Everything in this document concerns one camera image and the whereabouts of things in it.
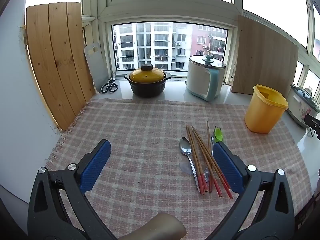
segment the floral rice cooker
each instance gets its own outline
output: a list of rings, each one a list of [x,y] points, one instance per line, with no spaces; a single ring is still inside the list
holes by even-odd
[[[288,113],[302,127],[309,127],[304,122],[306,114],[310,114],[316,118],[320,112],[319,105],[312,97],[311,92],[306,91],[300,86],[291,85],[287,101]]]

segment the yellow pot lid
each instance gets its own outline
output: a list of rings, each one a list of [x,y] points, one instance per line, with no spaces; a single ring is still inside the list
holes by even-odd
[[[164,79],[164,72],[151,64],[143,64],[141,68],[132,71],[129,78],[136,83],[154,83]]]

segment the brown wooden panel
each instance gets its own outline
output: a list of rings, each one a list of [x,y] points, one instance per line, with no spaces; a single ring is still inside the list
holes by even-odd
[[[75,118],[53,57],[48,4],[30,6],[26,15],[30,58],[44,99],[58,125],[66,130]]]
[[[68,2],[68,30],[73,61],[86,102],[95,94],[89,67],[84,58],[84,39],[81,21],[81,3]]]
[[[287,97],[294,79],[298,47],[276,31],[239,16],[239,49],[232,92],[253,94],[256,84]]]
[[[85,105],[85,99],[71,53],[66,2],[49,4],[49,27],[58,73],[73,112],[77,115]]]

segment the spoon handle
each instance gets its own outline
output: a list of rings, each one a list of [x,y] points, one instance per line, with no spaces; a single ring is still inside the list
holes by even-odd
[[[188,156],[188,159],[189,159],[190,164],[191,164],[193,176],[195,177],[195,181],[196,181],[196,185],[197,185],[198,191],[200,192],[199,183],[198,183],[198,177],[197,177],[197,174],[196,174],[196,169],[195,169],[195,167],[193,165],[193,162],[192,162],[192,160],[191,160],[191,158],[189,156]]]

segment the orange plastic container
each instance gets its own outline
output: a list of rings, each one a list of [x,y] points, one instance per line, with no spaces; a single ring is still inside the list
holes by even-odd
[[[252,132],[268,133],[288,109],[288,102],[278,91],[256,85],[244,121]]]

